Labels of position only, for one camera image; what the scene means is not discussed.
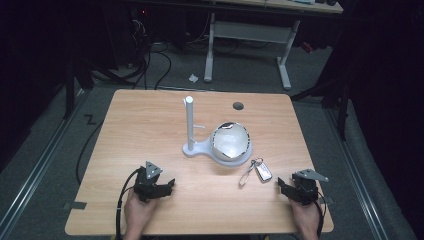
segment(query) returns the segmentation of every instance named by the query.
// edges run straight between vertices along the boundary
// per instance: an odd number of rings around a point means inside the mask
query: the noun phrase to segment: human hand
[[[159,199],[151,199],[149,203],[140,201],[133,189],[128,190],[128,198],[125,203],[125,220],[127,231],[124,240],[139,240],[141,233],[152,218]]]
[[[293,209],[294,221],[299,228],[304,240],[318,239],[319,212],[315,204],[303,206],[289,198],[290,205]]]

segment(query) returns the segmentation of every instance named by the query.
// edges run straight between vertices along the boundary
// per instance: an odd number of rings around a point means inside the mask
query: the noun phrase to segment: cord
[[[247,44],[247,43],[244,43],[243,41],[241,41],[240,45],[245,46],[245,47],[250,47],[250,48],[262,49],[262,48],[274,46],[274,45],[276,45],[276,43],[267,42],[267,43],[263,43],[263,45],[261,45],[261,46],[255,46],[255,45]]]
[[[165,47],[164,47],[163,49],[161,49],[161,50],[156,50],[156,51],[152,51],[152,52],[154,52],[154,53],[159,53],[159,52],[164,52],[164,51],[168,50],[168,48],[169,48],[169,43],[167,43],[167,42],[154,43],[153,45],[162,45],[162,44],[164,44],[164,45],[165,45]]]
[[[204,41],[205,39],[208,39],[208,37],[205,37],[205,38],[203,38],[203,39],[200,39],[200,38],[202,38],[202,37],[203,37],[203,35],[205,35],[206,29],[208,28],[208,23],[209,23],[209,19],[210,19],[210,17],[211,17],[211,14],[209,13],[209,14],[208,14],[208,18],[206,19],[205,27],[203,28],[203,31],[202,31],[202,33],[199,35],[199,37],[198,37],[198,38],[196,38],[196,40],[193,40],[193,41],[187,42],[186,44],[190,44],[190,43],[197,43],[197,42]]]
[[[145,74],[145,72],[147,71],[147,68],[148,68],[148,64],[146,64],[146,60],[145,60],[144,56],[151,49],[150,39],[152,38],[152,34],[147,31],[148,29],[140,21],[133,20],[133,22],[136,23],[137,26],[138,26],[138,29],[136,30],[136,32],[133,35],[133,38],[135,37],[135,34],[141,28],[143,29],[142,30],[143,34],[142,34],[142,37],[141,37],[141,40],[140,40],[140,43],[143,43],[143,44],[136,44],[136,52],[137,52],[136,62],[139,62],[139,66],[138,66],[137,70],[135,70],[134,72],[129,73],[128,75],[122,76],[120,78],[124,79],[124,80],[129,80],[129,79],[134,78],[137,75],[139,75],[139,77],[136,81],[136,83],[138,83],[138,81],[140,81],[141,77],[143,77],[143,75]],[[95,79],[100,80],[100,81],[111,80],[108,77],[99,76],[98,74],[96,74],[94,72],[91,72],[91,76]],[[136,87],[136,83],[132,83],[132,82],[125,82],[125,83],[133,85],[133,89]]]
[[[131,178],[140,171],[140,169],[135,170],[133,173],[130,174],[130,176],[125,181],[124,186],[122,187],[121,194],[119,195],[118,204],[116,206],[116,239],[121,240],[121,207],[122,207],[122,197],[124,196],[125,192],[128,191],[130,188],[126,189],[128,182],[131,180]]]
[[[226,39],[226,40],[223,40],[223,39],[221,39],[221,41],[217,41],[217,43],[218,42],[221,42],[221,43],[227,43],[227,42],[235,42],[235,46],[233,47],[233,49],[231,49],[231,50],[229,50],[229,51],[220,51],[220,50],[218,50],[217,48],[215,48],[214,47],[214,51],[215,52],[217,52],[217,53],[221,53],[221,54],[230,54],[230,53],[233,53],[234,51],[236,51],[237,49],[238,49],[238,47],[239,47],[239,41],[238,40],[233,40],[233,39]]]
[[[149,67],[148,65],[149,63],[146,62],[146,60],[143,58],[143,65],[144,65],[144,69],[143,71],[140,73],[140,76],[137,78],[137,80],[134,82],[132,89],[135,89],[138,85],[138,82],[141,80],[141,78],[144,76],[146,78],[146,72],[147,72],[147,68]]]
[[[147,68],[149,68],[150,66],[150,59],[151,59],[150,54],[151,52],[149,51],[149,55],[148,55],[149,58],[147,60]],[[147,69],[146,69],[146,72],[144,73],[144,90],[147,90]]]
[[[96,132],[97,132],[97,130],[99,130],[99,128],[100,128],[102,125],[103,125],[103,121],[101,121],[101,122],[97,125],[97,127],[94,129],[94,131],[93,131],[93,132],[90,134],[90,136],[88,137],[87,141],[85,141],[84,147],[81,149],[80,155],[79,155],[78,160],[77,160],[77,166],[75,167],[75,175],[76,175],[76,177],[77,177],[78,185],[81,185],[81,179],[79,178],[79,173],[78,173],[78,172],[79,172],[79,165],[80,165],[80,162],[81,162],[81,159],[82,159],[82,155],[83,155],[83,153],[84,153],[85,149],[87,148],[88,142],[90,142],[91,138],[94,136],[94,133],[96,133]]]
[[[325,217],[325,215],[322,213],[322,209],[321,209],[321,207],[318,205],[318,203],[311,197],[311,195],[309,195],[309,193],[306,191],[306,189],[303,187],[303,185],[300,185],[301,187],[302,187],[302,189],[303,189],[303,191],[305,192],[305,194],[309,197],[309,199],[315,204],[315,206],[317,207],[317,209],[318,209],[318,214],[319,214],[319,223],[318,223],[318,229],[317,229],[317,235],[318,235],[318,238],[321,236],[321,231],[322,231],[322,227],[324,226],[324,217]],[[327,211],[327,203],[325,202],[325,199],[324,199],[324,203],[325,203],[325,211]]]
[[[166,56],[165,54],[163,54],[161,52],[154,52],[154,53],[157,53],[157,54],[160,54],[160,55],[166,57],[168,59],[168,61],[169,61],[168,70],[166,70],[165,74],[156,82],[156,85],[155,85],[155,88],[154,89],[157,90],[157,88],[159,86],[159,83],[165,78],[166,75],[168,75],[169,71],[171,70],[171,65],[172,64],[171,64],[171,59],[168,56]]]
[[[206,43],[202,43],[202,42],[204,42],[205,40],[208,40],[208,38],[205,38],[205,39],[199,40],[199,41],[197,41],[197,42],[188,43],[188,44],[186,44],[186,47],[188,47],[188,48],[190,48],[190,49],[194,49],[194,50],[202,50],[202,49],[205,49],[205,48],[207,48],[207,47],[208,47],[208,43],[207,43],[207,42],[206,42]],[[201,45],[200,47],[193,47],[192,45],[195,45],[195,44],[197,44],[197,45],[202,44],[202,45]]]

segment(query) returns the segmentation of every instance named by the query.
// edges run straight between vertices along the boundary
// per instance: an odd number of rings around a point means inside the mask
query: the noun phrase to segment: black cable
[[[323,214],[323,216],[325,217],[325,214],[327,213],[327,202],[325,201],[324,196],[322,196],[322,194],[320,192],[318,192],[318,194],[321,196],[322,201],[324,201],[324,214]]]
[[[163,44],[165,44],[165,48],[163,48],[161,50],[152,51],[152,52],[154,52],[154,53],[160,53],[160,52],[164,52],[164,51],[168,50],[169,44],[167,42],[163,42]]]
[[[149,68],[150,66],[150,59],[151,59],[150,54],[151,54],[151,51],[149,51],[149,55],[148,55],[149,58],[147,60],[147,68]],[[144,90],[147,90],[147,69],[146,69],[146,72],[144,73]]]
[[[140,171],[140,169],[135,170],[131,175],[127,178],[125,181],[124,186],[122,187],[121,194],[119,195],[118,204],[116,206],[116,239],[121,240],[121,207],[122,207],[122,197],[124,196],[125,192],[128,191],[131,188],[126,189],[128,182],[131,180],[131,178]]]
[[[199,40],[197,42],[186,43],[185,46],[188,47],[188,48],[191,48],[191,49],[195,49],[195,50],[205,49],[209,46],[209,44],[207,42],[203,43],[205,40],[208,40],[208,39],[205,38],[205,39]],[[193,47],[191,45],[201,45],[201,47]]]
[[[266,47],[276,45],[276,43],[272,43],[272,42],[267,42],[267,43],[263,44],[262,46],[255,46],[255,45],[247,44],[247,43],[244,43],[244,42],[240,42],[239,44],[242,45],[242,46],[245,46],[245,47],[256,48],[256,49],[261,49],[261,48],[266,48]]]
[[[318,229],[317,229],[317,236],[319,238],[321,236],[322,227],[324,226],[324,215],[322,213],[322,209],[318,205],[318,203],[311,197],[311,195],[309,195],[309,193],[306,191],[306,189],[303,187],[303,185],[300,185],[300,186],[302,187],[302,189],[305,192],[305,194],[309,197],[309,199],[311,200],[311,202],[313,202],[315,204],[315,206],[317,207],[317,209],[318,209],[319,223],[318,223]]]
[[[221,54],[230,54],[230,53],[233,53],[234,51],[236,51],[237,49],[238,49],[238,47],[239,47],[239,41],[238,40],[227,40],[227,41],[224,41],[224,40],[222,40],[221,39],[221,41],[217,41],[217,43],[218,42],[221,42],[221,43],[225,43],[225,42],[235,42],[235,46],[233,47],[233,49],[231,49],[231,50],[229,50],[229,51],[226,51],[226,52],[224,52],[224,51],[219,51],[217,48],[215,48],[214,47],[214,51],[215,52],[217,52],[217,53],[221,53]]]
[[[131,78],[133,78],[133,77],[135,77],[135,76],[137,76],[138,74],[142,74],[143,73],[143,71],[145,71],[145,65],[144,65],[144,62],[145,62],[145,60],[144,60],[144,54],[143,54],[143,49],[141,49],[141,50],[139,50],[140,51],[140,53],[139,53],[139,57],[141,58],[140,59],[140,62],[139,62],[139,66],[137,67],[137,69],[134,71],[134,72],[131,72],[131,73],[129,73],[128,75],[125,75],[125,76],[122,76],[122,77],[120,77],[121,79],[123,79],[123,80],[128,80],[128,79],[131,79]],[[110,81],[111,80],[111,78],[109,78],[109,77],[101,77],[101,76],[99,76],[99,75],[97,75],[96,73],[94,73],[94,72],[91,72],[91,76],[93,77],[93,78],[95,78],[95,79],[98,79],[98,80],[100,80],[100,81]]]
[[[134,82],[134,85],[133,85],[132,89],[135,89],[137,87],[138,82],[141,80],[141,78],[143,76],[144,76],[144,79],[146,79],[146,72],[147,72],[147,69],[149,68],[149,64],[150,64],[150,52],[149,52],[149,60],[148,60],[148,62],[146,62],[146,59],[143,58],[143,64],[144,64],[143,71],[141,72],[141,74],[137,78],[137,80]]]
[[[91,138],[94,136],[94,133],[96,133],[96,132],[97,132],[97,130],[99,130],[99,128],[100,128],[102,125],[103,125],[103,121],[101,121],[101,122],[97,125],[96,129],[94,129],[94,131],[91,133],[90,137],[88,137],[87,141],[85,141],[84,147],[81,149],[80,155],[79,155],[78,160],[77,160],[77,166],[76,166],[76,168],[75,168],[75,175],[76,175],[76,177],[77,177],[78,185],[81,185],[81,180],[80,180],[80,178],[79,178],[79,173],[78,173],[78,172],[79,172],[79,165],[80,165],[80,162],[81,162],[82,155],[83,155],[83,153],[84,153],[85,149],[87,148],[88,142],[90,142]]]
[[[205,35],[205,32],[206,32],[206,30],[208,29],[208,26],[210,25],[210,24],[209,24],[209,20],[210,20],[210,18],[211,18],[211,13],[209,13],[209,14],[208,14],[208,18],[206,19],[205,27],[203,28],[202,33],[201,33],[201,34],[199,35],[199,37],[197,37],[195,40],[190,41],[190,42],[187,42],[187,43],[186,43],[186,45],[187,45],[187,46],[188,46],[188,44],[190,44],[190,43],[201,42],[201,41],[204,41],[204,40],[206,40],[206,39],[209,39],[209,37],[204,37],[203,39],[201,39],[201,38]]]
[[[158,88],[158,85],[159,85],[159,83],[162,81],[162,79],[164,79],[165,78],[165,76],[166,75],[168,75],[168,73],[169,73],[169,71],[171,70],[171,59],[168,57],[168,56],[166,56],[165,54],[163,54],[163,53],[160,53],[160,52],[155,52],[155,53],[157,53],[157,54],[160,54],[160,55],[162,55],[162,56],[164,56],[164,57],[166,57],[167,59],[168,59],[168,61],[169,61],[169,67],[168,67],[168,70],[165,72],[165,74],[156,82],[156,85],[155,85],[155,90],[157,90],[157,88]]]

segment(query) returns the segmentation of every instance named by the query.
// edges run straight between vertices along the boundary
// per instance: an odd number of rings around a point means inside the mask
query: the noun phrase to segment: black hole
[[[244,105],[243,105],[243,103],[241,103],[241,102],[235,102],[235,103],[233,103],[233,108],[234,108],[235,110],[243,110]]]

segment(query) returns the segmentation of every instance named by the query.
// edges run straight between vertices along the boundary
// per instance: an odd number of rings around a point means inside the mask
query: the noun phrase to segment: metal bracket
[[[329,182],[330,181],[328,179],[328,177],[324,177],[324,176],[315,172],[312,169],[305,169],[305,170],[297,171],[294,174],[299,176],[299,177],[305,178],[305,179],[318,180],[318,181],[322,181],[322,182]]]
[[[146,177],[152,179],[162,172],[162,168],[154,165],[153,163],[146,161]]]

